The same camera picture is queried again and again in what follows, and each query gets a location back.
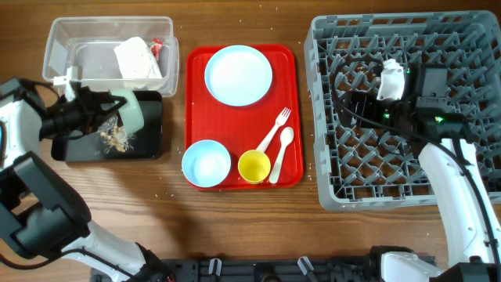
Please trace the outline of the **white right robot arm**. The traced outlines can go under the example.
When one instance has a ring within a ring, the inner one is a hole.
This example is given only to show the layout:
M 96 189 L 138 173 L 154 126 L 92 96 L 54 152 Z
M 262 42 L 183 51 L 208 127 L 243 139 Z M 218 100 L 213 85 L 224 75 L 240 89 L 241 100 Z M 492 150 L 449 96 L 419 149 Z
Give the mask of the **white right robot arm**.
M 441 270 L 412 251 L 383 251 L 382 281 L 498 281 L 500 224 L 482 181 L 474 136 L 463 114 L 447 107 L 448 70 L 437 64 L 377 60 L 377 93 L 330 85 L 344 126 L 380 128 L 406 139 L 434 192 L 445 228 L 449 267 Z

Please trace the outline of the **white napkin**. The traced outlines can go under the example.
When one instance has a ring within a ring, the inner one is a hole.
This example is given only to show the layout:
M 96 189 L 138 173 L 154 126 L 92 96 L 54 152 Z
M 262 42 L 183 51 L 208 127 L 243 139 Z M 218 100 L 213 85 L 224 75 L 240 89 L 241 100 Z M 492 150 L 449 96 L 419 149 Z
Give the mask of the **white napkin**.
M 122 42 L 114 53 L 123 79 L 162 78 L 156 58 L 140 37 Z

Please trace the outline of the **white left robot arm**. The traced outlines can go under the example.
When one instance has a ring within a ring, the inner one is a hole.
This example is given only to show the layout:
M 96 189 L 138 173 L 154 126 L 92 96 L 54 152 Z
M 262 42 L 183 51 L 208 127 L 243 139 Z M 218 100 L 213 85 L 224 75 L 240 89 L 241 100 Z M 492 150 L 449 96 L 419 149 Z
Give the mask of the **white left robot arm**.
M 11 269 L 39 269 L 70 259 L 112 281 L 173 281 L 174 272 L 141 244 L 122 240 L 92 220 L 80 194 L 39 156 L 43 139 L 74 138 L 96 131 L 121 109 L 155 91 L 94 92 L 74 79 L 47 107 L 38 87 L 53 85 L 13 77 L 1 84 L 1 238 L 20 257 L 44 262 Z

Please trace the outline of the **green bowl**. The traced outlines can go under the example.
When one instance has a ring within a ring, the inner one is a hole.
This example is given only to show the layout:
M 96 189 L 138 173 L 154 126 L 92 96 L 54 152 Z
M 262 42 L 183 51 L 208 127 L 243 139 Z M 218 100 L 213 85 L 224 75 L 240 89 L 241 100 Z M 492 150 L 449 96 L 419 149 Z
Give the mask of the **green bowl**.
M 123 128 L 128 137 L 133 136 L 144 127 L 144 117 L 134 92 L 128 89 L 111 90 L 112 96 L 120 96 L 126 99 L 126 104 L 118 109 Z

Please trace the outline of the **yellow cup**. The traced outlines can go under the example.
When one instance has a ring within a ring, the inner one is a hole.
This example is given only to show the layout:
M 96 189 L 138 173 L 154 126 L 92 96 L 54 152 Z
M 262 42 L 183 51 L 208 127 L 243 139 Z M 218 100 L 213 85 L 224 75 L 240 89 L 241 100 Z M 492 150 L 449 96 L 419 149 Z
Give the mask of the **yellow cup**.
M 237 168 L 240 176 L 247 183 L 259 184 L 271 172 L 271 161 L 260 150 L 248 150 L 240 156 Z

